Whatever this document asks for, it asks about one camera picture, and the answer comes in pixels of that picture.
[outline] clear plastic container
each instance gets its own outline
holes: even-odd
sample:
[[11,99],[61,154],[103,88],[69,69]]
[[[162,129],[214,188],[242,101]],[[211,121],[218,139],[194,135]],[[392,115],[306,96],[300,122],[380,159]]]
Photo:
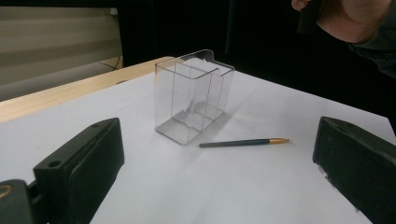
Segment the clear plastic container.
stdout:
[[204,49],[155,64],[155,130],[187,145],[224,113],[234,68]]

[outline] finger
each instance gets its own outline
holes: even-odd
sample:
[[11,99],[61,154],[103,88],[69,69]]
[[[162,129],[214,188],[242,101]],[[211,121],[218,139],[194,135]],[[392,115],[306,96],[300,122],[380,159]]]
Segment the finger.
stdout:
[[297,10],[301,11],[303,8],[306,7],[306,4],[308,4],[310,0],[291,0],[291,6]]

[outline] human hand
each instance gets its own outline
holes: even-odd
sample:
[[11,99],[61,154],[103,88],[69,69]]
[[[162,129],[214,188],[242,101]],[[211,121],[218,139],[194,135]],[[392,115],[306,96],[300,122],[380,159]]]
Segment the human hand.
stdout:
[[[310,0],[291,0],[301,11]],[[318,26],[328,34],[350,43],[370,40],[389,12],[392,0],[316,0],[321,1]]]

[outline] white surface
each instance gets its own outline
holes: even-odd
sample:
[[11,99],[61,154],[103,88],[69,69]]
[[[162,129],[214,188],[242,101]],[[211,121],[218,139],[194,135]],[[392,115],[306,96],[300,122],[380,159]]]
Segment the white surface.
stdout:
[[[125,164],[92,223],[370,223],[327,182],[312,152],[321,116],[395,144],[388,119],[236,72],[226,114],[181,147],[154,131],[153,91],[150,74],[0,123],[0,181],[32,182],[33,167],[52,151],[119,117]],[[291,143],[198,148],[269,137]]]

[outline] person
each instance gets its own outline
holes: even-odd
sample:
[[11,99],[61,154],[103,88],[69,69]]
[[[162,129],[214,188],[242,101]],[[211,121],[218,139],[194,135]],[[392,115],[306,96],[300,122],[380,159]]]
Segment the person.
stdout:
[[[396,78],[396,0],[316,1],[322,1],[317,21],[322,30]],[[291,0],[298,11],[307,4],[309,0]]]

